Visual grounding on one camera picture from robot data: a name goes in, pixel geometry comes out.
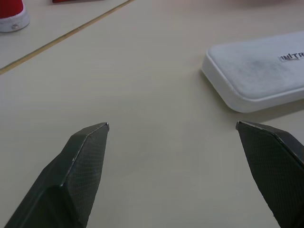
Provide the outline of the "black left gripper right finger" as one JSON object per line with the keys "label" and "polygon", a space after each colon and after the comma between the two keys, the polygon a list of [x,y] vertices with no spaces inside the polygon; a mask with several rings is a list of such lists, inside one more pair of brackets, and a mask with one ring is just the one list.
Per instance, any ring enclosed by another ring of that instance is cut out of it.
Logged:
{"label": "black left gripper right finger", "polygon": [[304,226],[304,146],[289,132],[238,121],[246,159],[256,185],[282,228]]}

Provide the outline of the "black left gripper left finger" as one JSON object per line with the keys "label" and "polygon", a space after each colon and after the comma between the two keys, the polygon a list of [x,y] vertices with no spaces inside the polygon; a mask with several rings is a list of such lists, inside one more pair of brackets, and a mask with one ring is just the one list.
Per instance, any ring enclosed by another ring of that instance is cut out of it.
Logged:
{"label": "black left gripper left finger", "polygon": [[108,123],[73,134],[39,174],[7,228],[85,228],[101,180]]}

